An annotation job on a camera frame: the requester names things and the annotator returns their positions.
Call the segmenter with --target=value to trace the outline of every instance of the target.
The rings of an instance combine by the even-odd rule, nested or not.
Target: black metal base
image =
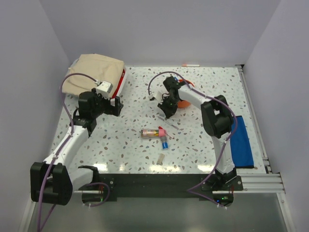
[[[221,174],[218,170],[215,170],[216,176],[218,177],[218,182],[223,185],[231,180],[233,180],[237,176],[236,168],[233,168],[229,173]]]
[[[99,174],[100,182],[108,184],[111,194],[108,201],[117,201],[118,197],[135,198],[200,198],[186,190],[200,183],[207,175],[203,174]],[[241,177],[237,176],[234,180],[222,185],[211,186],[202,185],[194,191],[214,199],[212,191],[227,190],[234,186],[234,191],[243,190]],[[80,190],[98,190],[98,186],[82,187]],[[101,195],[93,193],[83,193],[83,202],[99,202]]]

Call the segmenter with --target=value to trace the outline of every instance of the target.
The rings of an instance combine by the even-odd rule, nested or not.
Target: orange bowl
[[[193,85],[193,87],[195,87],[194,86],[194,84],[191,82],[191,81],[188,81],[188,80],[186,80],[189,84],[192,84]],[[180,102],[178,102],[178,108],[186,108],[186,107],[188,107],[189,105],[191,105],[191,103],[190,102],[188,102],[188,101],[180,101]]]

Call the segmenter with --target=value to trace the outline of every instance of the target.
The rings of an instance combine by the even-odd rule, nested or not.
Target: blue cap
[[[168,143],[167,142],[163,142],[162,143],[162,147],[163,147],[163,150],[168,149],[169,148]]]

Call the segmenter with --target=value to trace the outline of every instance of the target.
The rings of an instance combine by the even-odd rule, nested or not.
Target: white pen
[[[199,67],[199,64],[183,64],[182,67]]]

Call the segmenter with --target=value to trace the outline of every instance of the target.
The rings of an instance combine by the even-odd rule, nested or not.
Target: small glass vial
[[[162,136],[166,135],[166,131],[164,129],[157,129],[157,130],[152,130],[152,129],[142,129],[140,131],[140,136],[143,139],[148,139],[148,138],[159,138]]]
[[[168,146],[168,139],[167,139],[167,137],[166,136],[162,136],[160,139],[161,139],[161,142],[162,142],[163,150],[168,149],[169,146]]]

